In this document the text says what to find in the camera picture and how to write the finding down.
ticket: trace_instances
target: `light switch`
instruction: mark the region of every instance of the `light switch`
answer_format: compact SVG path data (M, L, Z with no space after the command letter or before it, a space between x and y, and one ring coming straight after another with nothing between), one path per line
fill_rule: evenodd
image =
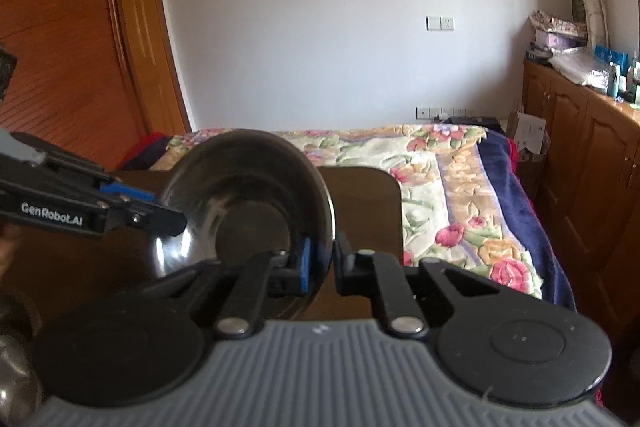
M440 17L427 17L427 29L430 32L440 31L442 29Z

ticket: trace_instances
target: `navy blue blanket edge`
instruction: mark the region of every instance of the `navy blue blanket edge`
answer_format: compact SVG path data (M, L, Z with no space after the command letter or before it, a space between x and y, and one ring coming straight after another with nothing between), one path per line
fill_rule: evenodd
M551 243L532 210L516 175L511 171L509 141L487 130L486 140L478 144L484 171L491 182L509 230L529 250L534 267L542 277L542 298L575 311L574 293L558 263Z

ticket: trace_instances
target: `metal bowl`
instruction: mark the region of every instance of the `metal bowl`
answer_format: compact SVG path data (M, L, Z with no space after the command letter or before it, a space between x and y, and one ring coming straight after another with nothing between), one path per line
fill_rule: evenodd
M39 326L33 307L15 296L0 294L0 419L8 426L20 425L42 401L42 389L27 354Z
M181 210L187 228L156 237L158 277L203 259L232 266L261 251L301 251L314 245L311 294L326 275L335 238L334 210L318 170L292 144L273 134L236 130L198 145L180 160L160 201ZM276 299L266 316L292 316L300 299Z

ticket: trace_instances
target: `wall socket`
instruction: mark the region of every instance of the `wall socket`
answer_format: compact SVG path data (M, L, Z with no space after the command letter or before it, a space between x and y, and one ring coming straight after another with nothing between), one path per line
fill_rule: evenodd
M441 17L440 18L440 29L447 32L452 32L454 30L455 24L453 17Z
M430 118L428 107L415 108L415 120L429 120Z

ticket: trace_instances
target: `metal pin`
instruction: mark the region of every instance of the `metal pin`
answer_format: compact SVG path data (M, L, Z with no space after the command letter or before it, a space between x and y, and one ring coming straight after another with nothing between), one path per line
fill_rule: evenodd
M226 335L242 335L249 329L249 323L240 317L227 317L219 321L216 327Z
M416 317L396 317L391 321L391 327L398 333L420 333L424 323Z

